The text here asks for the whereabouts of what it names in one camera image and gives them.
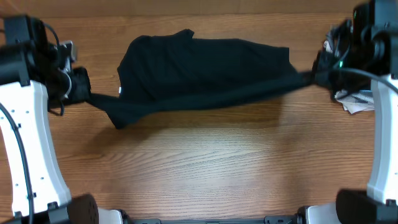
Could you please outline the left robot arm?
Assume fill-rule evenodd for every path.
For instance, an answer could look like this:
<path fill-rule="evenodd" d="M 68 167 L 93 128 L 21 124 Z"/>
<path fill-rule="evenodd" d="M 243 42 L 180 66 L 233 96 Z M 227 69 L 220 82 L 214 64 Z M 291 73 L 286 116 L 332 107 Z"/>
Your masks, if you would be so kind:
<path fill-rule="evenodd" d="M 12 223 L 98 223 L 94 198 L 71 196 L 58 166 L 49 113 L 90 97 L 73 42 L 47 39 L 50 26 L 27 15 L 4 19 L 1 132 L 12 179 Z"/>

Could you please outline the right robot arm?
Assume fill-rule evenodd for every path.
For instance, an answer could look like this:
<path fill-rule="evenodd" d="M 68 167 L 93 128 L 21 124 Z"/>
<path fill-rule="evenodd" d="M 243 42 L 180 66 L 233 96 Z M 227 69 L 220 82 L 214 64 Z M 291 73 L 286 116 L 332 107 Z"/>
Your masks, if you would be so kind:
<path fill-rule="evenodd" d="M 334 100 L 370 88 L 374 158 L 365 190 L 341 189 L 333 203 L 301 208 L 297 223 L 397 223 L 397 1 L 360 4 L 330 29 L 313 76 Z"/>

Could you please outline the black t-shirt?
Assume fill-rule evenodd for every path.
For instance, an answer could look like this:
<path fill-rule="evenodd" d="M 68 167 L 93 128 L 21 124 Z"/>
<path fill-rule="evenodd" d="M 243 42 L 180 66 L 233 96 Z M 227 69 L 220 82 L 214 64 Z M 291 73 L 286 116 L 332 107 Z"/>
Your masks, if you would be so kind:
<path fill-rule="evenodd" d="M 119 67 L 119 96 L 92 94 L 118 129 L 162 111 L 209 110 L 284 95 L 309 86 L 309 72 L 290 63 L 287 47 L 241 39 L 197 39 L 185 29 L 143 35 Z"/>

